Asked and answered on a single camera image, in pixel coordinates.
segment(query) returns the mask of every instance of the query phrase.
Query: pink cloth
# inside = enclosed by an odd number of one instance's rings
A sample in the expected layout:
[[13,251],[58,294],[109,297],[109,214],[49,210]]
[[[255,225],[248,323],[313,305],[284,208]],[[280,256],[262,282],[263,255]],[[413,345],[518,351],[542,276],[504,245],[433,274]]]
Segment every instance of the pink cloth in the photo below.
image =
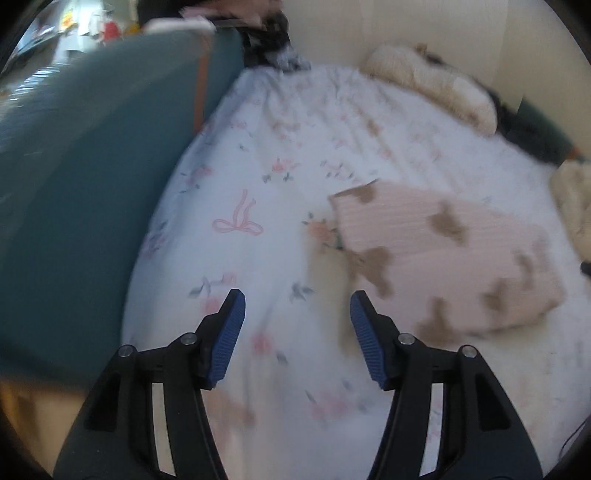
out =
[[353,289],[426,343],[532,322],[564,300],[537,225],[382,180],[331,202]]

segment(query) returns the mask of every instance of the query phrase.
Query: teal cushion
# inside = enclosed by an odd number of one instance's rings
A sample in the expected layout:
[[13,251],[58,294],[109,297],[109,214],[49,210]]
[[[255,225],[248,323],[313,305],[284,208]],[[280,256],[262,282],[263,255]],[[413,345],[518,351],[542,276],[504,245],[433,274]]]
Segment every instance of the teal cushion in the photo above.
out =
[[[148,221],[193,138],[199,45],[176,32],[98,50],[0,124],[28,115],[0,138],[4,374],[90,384],[118,347]],[[241,48],[237,32],[216,35],[205,118],[242,70]]]

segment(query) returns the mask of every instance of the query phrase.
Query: beige fluffy pillow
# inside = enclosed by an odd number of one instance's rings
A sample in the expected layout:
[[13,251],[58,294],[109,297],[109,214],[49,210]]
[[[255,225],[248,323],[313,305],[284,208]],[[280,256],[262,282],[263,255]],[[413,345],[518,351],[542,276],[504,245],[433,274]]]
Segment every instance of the beige fluffy pillow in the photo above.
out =
[[576,251],[591,262],[591,164],[565,161],[552,175],[550,191]]
[[458,70],[429,63],[412,48],[384,44],[361,71],[422,93],[483,135],[496,132],[495,104],[486,90]]

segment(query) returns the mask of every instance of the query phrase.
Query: white wall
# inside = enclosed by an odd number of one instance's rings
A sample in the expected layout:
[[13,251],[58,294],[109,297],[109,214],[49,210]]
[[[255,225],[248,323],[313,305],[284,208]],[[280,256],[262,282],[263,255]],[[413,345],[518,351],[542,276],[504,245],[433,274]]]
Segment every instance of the white wall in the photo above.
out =
[[284,0],[294,45],[316,62],[358,66],[379,44],[427,43],[492,82],[508,0]]
[[512,106],[527,97],[591,158],[591,65],[543,0],[509,0],[492,87]]
[[290,34],[310,60],[359,66],[379,44],[429,50],[523,95],[591,156],[591,66],[544,0],[284,0]]

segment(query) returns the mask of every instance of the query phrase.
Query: cable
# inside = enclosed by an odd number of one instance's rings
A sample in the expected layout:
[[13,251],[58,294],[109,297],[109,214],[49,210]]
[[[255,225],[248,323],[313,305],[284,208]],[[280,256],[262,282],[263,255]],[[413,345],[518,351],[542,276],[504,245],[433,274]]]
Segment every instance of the cable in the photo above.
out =
[[571,441],[571,439],[577,435],[577,433],[579,432],[580,429],[582,429],[584,427],[584,425],[587,423],[587,420],[589,419],[589,417],[587,417],[586,419],[583,420],[583,423],[581,425],[579,425],[577,427],[577,429],[570,434],[569,438],[566,439],[566,441],[562,444],[562,447],[560,448],[560,451],[558,453],[558,461],[560,461],[560,459],[562,458],[562,455],[564,453],[564,448],[566,447],[566,445],[568,444],[568,442]]

